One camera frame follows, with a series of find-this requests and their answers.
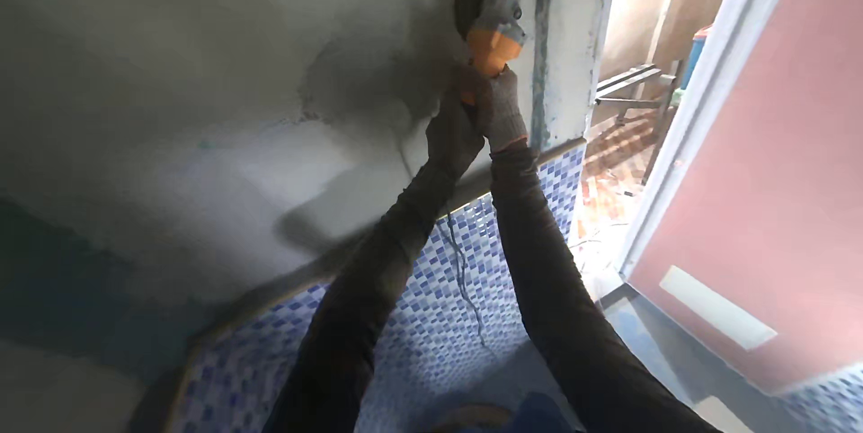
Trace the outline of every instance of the work glove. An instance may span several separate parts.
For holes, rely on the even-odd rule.
[[[462,107],[458,84],[444,93],[440,111],[426,128],[429,163],[457,181],[482,150],[482,135],[470,124]]]
[[[476,128],[489,139],[491,152],[527,139],[525,120],[519,111],[518,77],[504,66],[496,77],[486,77],[472,67],[462,67],[458,81],[463,93],[473,94]]]

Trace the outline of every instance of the mosaic tile wall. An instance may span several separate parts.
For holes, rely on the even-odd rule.
[[[780,400],[808,431],[863,433],[863,363]]]
[[[583,148],[539,169],[557,225],[569,234]],[[362,401],[357,430],[404,431],[436,397],[467,390],[504,364],[527,340],[497,234],[491,196],[452,213],[456,240],[468,262],[465,283],[480,308],[484,328],[461,298],[454,251],[445,218],[414,263],[374,351],[375,374]],[[313,286],[262,310],[242,326],[215,338],[192,359],[167,425],[176,433],[257,433],[296,359],[311,316],[326,292]]]

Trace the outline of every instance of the door frame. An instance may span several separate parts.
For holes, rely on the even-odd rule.
[[[723,0],[680,108],[659,151],[614,268],[624,281],[635,269],[671,205],[778,0]]]

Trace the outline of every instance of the person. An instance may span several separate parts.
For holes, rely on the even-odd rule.
[[[539,186],[507,67],[458,71],[426,129],[428,161],[329,286],[266,431],[354,430],[374,344],[458,179],[491,148],[491,195],[525,330],[588,431],[717,431],[627,349],[590,299]],[[475,95],[471,123],[460,92]]]

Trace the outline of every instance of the blue container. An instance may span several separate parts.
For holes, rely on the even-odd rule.
[[[686,64],[686,72],[684,72],[684,80],[680,83],[680,88],[685,89],[687,85],[690,84],[690,77],[692,77],[693,71],[696,70],[696,64],[698,63],[698,57],[701,57],[701,52],[704,50],[704,43],[707,41],[707,36],[710,34],[710,29],[713,27],[713,24],[710,24],[704,27],[701,30],[696,32],[696,35],[692,37],[692,50],[690,50],[689,62]]]

